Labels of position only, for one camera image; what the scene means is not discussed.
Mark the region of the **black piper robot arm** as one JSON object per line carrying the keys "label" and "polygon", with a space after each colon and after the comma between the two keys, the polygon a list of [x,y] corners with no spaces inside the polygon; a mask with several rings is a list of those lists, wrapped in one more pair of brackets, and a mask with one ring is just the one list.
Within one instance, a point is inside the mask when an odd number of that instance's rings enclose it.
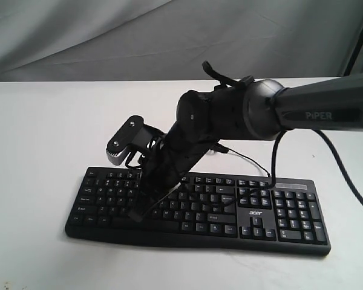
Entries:
{"label": "black piper robot arm", "polygon": [[252,76],[231,79],[209,62],[202,67],[219,85],[211,92],[184,93],[168,133],[152,138],[129,211],[136,222],[173,192],[220,140],[278,141],[294,129],[363,131],[363,73],[286,88]]}

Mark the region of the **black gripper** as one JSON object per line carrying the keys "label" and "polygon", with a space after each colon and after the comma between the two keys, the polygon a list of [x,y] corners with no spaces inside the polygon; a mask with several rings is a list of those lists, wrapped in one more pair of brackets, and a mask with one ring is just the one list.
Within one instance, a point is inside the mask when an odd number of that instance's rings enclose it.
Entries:
{"label": "black gripper", "polygon": [[[214,140],[190,143],[177,135],[156,137],[151,142],[149,156],[141,163],[141,183],[128,216],[142,222],[159,203],[181,186],[181,178],[210,150],[229,152]],[[151,189],[170,190],[160,193]]]}

